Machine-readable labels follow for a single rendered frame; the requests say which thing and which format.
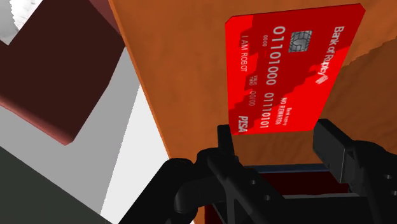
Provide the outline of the red bank card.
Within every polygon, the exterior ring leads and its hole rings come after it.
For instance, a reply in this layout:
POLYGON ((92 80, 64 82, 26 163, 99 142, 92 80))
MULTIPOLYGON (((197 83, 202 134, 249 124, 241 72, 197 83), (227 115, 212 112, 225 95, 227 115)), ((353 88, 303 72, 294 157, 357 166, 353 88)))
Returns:
POLYGON ((230 17, 225 37, 231 133, 313 129, 364 14, 356 3, 230 17))

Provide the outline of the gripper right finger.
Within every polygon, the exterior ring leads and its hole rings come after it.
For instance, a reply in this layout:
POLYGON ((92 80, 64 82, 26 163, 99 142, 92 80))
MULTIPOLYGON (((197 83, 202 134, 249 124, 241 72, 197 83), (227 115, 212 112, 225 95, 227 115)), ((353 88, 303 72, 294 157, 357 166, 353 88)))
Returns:
POLYGON ((328 119, 316 122, 313 150, 339 183, 366 197, 373 224, 397 224, 397 155, 353 140, 328 119))

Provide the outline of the orange wooden table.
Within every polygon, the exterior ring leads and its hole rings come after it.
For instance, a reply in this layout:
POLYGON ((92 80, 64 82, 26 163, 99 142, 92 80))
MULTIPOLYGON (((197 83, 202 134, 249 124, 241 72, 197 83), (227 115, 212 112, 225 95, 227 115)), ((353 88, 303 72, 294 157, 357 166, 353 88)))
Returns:
POLYGON ((321 115, 397 154, 397 0, 109 0, 168 155, 190 160, 228 121, 231 16, 354 3, 366 12, 321 115))

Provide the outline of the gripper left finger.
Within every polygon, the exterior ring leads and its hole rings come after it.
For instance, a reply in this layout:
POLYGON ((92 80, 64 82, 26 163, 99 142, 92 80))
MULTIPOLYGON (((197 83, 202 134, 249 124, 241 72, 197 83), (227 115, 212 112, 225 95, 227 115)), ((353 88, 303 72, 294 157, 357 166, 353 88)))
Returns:
POLYGON ((228 125, 217 127, 218 147, 195 162, 167 160, 119 224, 190 224, 200 207, 220 204, 225 224, 285 224, 285 198, 235 155, 228 125))

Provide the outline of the dark red robot stand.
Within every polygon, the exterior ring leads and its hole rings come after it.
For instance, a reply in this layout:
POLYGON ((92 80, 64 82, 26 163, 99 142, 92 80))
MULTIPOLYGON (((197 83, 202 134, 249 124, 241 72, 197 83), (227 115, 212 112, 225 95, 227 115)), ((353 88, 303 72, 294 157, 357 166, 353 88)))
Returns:
POLYGON ((0 106, 69 144, 124 47, 90 0, 42 0, 12 42, 0 43, 0 106))

